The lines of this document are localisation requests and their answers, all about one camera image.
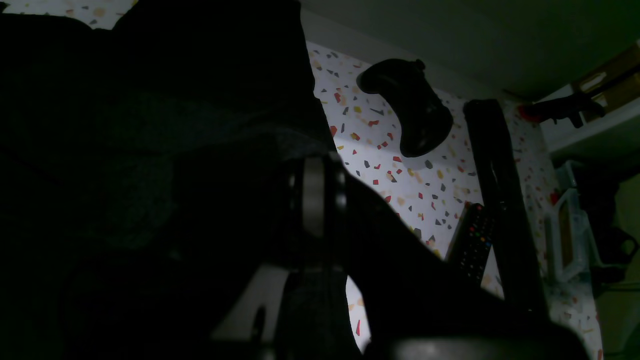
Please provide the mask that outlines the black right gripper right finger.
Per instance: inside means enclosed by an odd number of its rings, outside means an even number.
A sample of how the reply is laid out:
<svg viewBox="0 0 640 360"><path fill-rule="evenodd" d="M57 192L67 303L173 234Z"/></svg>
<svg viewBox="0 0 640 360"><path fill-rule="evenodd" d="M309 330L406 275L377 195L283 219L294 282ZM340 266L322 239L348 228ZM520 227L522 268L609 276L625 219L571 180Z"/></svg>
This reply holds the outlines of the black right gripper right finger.
<svg viewBox="0 0 640 360"><path fill-rule="evenodd" d="M425 248L338 153L321 161L327 255L365 303L362 359L589 359L569 328L493 296Z"/></svg>

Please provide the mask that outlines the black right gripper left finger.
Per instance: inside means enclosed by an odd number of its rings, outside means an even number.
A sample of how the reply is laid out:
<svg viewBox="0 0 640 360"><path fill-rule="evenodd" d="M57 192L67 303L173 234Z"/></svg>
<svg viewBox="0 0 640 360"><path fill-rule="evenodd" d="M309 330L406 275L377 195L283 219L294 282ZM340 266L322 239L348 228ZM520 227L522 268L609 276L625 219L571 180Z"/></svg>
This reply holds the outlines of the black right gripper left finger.
<svg viewBox="0 0 640 360"><path fill-rule="evenodd" d="M80 262L65 284L67 360L263 360L290 264L300 162L248 179L183 161L157 237Z"/></svg>

